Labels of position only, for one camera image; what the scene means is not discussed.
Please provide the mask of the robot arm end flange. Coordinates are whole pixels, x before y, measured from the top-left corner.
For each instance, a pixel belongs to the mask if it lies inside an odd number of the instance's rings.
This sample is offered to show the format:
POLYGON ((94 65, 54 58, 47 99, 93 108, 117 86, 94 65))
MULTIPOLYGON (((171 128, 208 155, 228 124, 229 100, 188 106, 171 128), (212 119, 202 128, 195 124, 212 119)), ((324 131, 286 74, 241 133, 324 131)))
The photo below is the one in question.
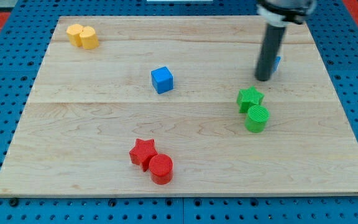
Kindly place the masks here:
POLYGON ((317 0, 257 0, 257 13, 275 27, 301 25, 312 15, 317 0))

